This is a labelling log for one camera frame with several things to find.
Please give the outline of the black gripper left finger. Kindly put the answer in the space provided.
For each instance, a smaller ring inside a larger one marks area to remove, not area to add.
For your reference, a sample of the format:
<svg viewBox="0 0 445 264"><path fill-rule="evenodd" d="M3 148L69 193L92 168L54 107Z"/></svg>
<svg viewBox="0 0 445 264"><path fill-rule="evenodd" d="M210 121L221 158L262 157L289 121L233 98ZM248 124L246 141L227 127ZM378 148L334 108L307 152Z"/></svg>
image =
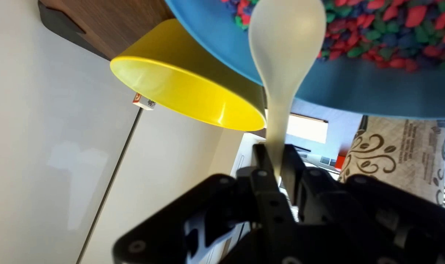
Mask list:
<svg viewBox="0 0 445 264"><path fill-rule="evenodd" d="M301 264L296 224L279 190L267 149L252 146L255 164L235 176L213 174L120 236L114 264L195 264L236 224L254 229L233 248L230 262Z"/></svg>

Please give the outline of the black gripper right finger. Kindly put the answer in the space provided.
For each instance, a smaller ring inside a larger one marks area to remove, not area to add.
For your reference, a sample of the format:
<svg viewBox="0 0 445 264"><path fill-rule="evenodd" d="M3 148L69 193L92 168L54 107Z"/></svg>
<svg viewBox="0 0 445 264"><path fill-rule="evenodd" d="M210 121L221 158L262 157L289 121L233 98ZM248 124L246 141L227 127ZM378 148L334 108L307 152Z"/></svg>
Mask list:
<svg viewBox="0 0 445 264"><path fill-rule="evenodd" d="M283 180L302 264L445 264L445 208L364 174L346 182L286 145Z"/></svg>

